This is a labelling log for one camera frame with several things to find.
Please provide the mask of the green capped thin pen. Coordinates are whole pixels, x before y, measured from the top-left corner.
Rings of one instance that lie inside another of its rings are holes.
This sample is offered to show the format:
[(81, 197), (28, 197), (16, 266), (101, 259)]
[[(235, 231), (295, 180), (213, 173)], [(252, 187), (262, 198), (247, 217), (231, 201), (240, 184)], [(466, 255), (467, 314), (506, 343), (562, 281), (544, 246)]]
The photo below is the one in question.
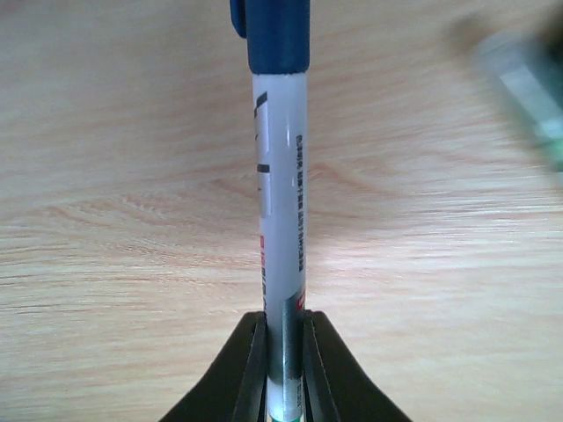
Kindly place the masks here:
[(562, 62), (539, 39), (494, 33), (476, 48), (486, 78), (555, 172), (562, 172)]

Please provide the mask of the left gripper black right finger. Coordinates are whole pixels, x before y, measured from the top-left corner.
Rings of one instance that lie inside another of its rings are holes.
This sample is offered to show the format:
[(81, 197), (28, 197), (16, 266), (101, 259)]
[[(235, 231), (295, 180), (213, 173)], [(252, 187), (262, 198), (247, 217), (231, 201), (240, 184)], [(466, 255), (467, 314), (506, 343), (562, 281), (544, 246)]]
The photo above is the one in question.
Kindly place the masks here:
[(370, 380), (322, 311), (305, 312), (303, 370), (306, 421), (411, 421)]

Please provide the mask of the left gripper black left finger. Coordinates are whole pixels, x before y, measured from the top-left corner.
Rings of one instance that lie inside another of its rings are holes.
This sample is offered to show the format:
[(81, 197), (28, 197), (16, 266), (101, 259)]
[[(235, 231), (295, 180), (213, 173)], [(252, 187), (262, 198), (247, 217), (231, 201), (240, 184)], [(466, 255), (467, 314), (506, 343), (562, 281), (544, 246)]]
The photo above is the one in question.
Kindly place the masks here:
[(258, 422), (267, 419), (265, 316), (247, 312), (202, 378), (164, 422)]

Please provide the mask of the blue capped pen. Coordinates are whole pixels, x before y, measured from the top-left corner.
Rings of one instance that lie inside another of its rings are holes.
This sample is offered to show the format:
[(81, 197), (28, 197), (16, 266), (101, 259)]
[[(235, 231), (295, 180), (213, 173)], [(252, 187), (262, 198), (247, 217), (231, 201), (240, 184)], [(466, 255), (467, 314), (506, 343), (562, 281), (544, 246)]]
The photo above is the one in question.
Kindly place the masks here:
[(232, 1), (252, 73), (267, 326), (267, 412), (303, 416), (303, 316), (308, 189), (308, 1)]

